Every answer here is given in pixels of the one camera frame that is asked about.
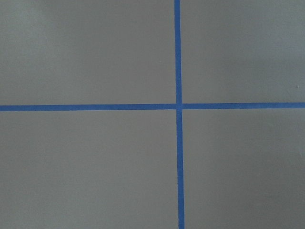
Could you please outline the crossing blue tape strip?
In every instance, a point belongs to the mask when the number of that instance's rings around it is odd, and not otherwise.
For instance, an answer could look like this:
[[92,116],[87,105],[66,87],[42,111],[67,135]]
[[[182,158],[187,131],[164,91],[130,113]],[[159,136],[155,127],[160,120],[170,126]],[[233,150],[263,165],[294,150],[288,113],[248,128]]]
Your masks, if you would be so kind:
[[182,103],[182,62],[181,62],[181,9],[180,1],[174,1],[175,38],[175,88],[176,88],[176,145],[177,145],[177,199],[178,228],[185,228],[184,177],[183,177],[183,103]]

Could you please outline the long blue tape strip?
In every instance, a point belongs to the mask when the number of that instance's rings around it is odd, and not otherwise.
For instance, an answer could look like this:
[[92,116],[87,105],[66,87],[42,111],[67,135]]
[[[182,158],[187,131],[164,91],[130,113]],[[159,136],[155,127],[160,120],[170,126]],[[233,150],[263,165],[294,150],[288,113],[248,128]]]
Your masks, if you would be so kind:
[[21,111],[112,111],[112,110],[212,110],[212,109],[288,109],[304,108],[298,103],[207,103],[207,104],[61,104],[1,105],[2,112]]

